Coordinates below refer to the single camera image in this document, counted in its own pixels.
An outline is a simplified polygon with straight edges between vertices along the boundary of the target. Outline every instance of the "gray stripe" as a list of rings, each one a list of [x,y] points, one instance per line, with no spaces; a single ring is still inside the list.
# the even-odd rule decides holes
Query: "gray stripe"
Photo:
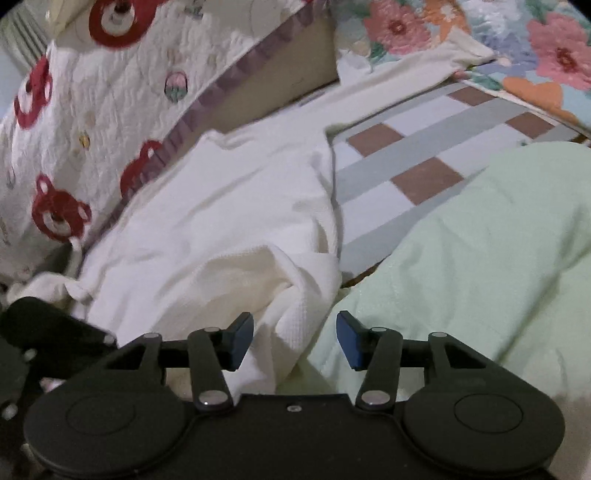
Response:
[[[333,143],[335,144],[338,142],[344,142],[349,137],[352,137],[353,135],[356,135],[364,130],[367,130],[369,127],[377,125],[378,123],[383,122],[384,120],[387,120],[388,118],[392,118],[394,115],[399,115],[401,113],[407,112],[409,110],[412,110],[415,107],[418,107],[422,103],[430,102],[431,100],[435,100],[435,98],[449,95],[450,93],[457,92],[458,90],[461,90],[465,87],[466,87],[466,85],[464,85],[463,83],[453,82],[449,85],[444,85],[444,86],[434,88],[433,90],[429,90],[428,92],[425,92],[425,93],[419,93],[416,97],[413,97],[409,100],[405,100],[402,103],[399,103],[398,105],[393,106],[392,108],[389,108],[381,113],[378,113],[377,115],[374,115],[373,117],[368,118],[367,120],[361,122],[360,124],[350,127],[347,130],[345,130],[344,132],[341,132],[338,135],[335,135]]]
[[[516,103],[495,98],[405,137],[336,173],[339,205],[443,151],[526,112]]]
[[[415,224],[432,210],[459,194],[478,174],[456,183],[453,187],[435,195],[425,202],[402,213],[388,223],[366,233],[344,245],[340,253],[339,267],[343,273],[343,283],[353,280],[369,267],[392,254],[398,244]]]
[[[567,142],[579,136],[579,133],[563,124],[558,124],[552,130],[540,135],[533,143],[538,142]]]

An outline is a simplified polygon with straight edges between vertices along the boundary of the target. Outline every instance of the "pink flower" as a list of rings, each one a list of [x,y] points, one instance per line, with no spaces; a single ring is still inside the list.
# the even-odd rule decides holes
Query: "pink flower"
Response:
[[[574,18],[556,12],[546,16],[547,25],[531,20],[531,47],[540,58],[537,74],[578,90],[591,89],[589,34]]]
[[[370,17],[363,23],[371,41],[381,43],[394,55],[406,55],[431,46],[431,34],[408,5],[393,0],[373,0]]]

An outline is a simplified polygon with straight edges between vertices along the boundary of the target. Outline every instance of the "bear print blanket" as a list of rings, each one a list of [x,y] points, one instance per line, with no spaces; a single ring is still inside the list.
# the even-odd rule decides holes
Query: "bear print blanket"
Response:
[[[0,283],[27,280],[61,243],[96,235],[273,53],[252,55],[279,26],[295,28],[304,5],[91,2],[0,124]]]

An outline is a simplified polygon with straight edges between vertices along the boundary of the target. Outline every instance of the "mint green bedding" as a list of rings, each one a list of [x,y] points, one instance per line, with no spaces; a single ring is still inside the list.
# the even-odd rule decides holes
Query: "mint green bedding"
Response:
[[[341,310],[409,339],[447,332],[552,395],[567,419],[553,471],[591,478],[591,149],[497,155],[335,305],[282,392],[357,392],[363,373],[336,341]],[[399,396],[419,386],[410,372]]]

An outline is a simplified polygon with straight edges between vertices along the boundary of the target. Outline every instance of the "red bear print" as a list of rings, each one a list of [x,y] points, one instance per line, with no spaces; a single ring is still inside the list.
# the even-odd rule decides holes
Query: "red bear print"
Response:
[[[162,147],[162,143],[156,140],[148,140],[142,145],[142,149],[139,151],[139,157],[135,158],[125,167],[125,170],[121,174],[121,181],[119,182],[122,197],[125,197],[125,193],[134,185],[135,179],[142,173],[154,150],[158,150],[160,147]]]
[[[49,61],[43,55],[37,64],[31,70],[29,79],[25,85],[27,95],[31,97],[31,107],[28,112],[23,112],[21,109],[21,102],[18,100],[18,95],[14,99],[14,114],[17,117],[18,124],[21,128],[31,128],[39,115],[41,110],[49,104],[51,94],[53,92],[53,78],[49,73]]]
[[[52,240],[67,242],[81,238],[84,226],[92,220],[90,207],[79,202],[65,190],[56,190],[43,173],[37,177],[37,196],[32,216],[37,228]]]
[[[97,0],[88,20],[90,36],[107,48],[130,47],[144,36],[154,21],[157,8],[166,2],[168,0]]]

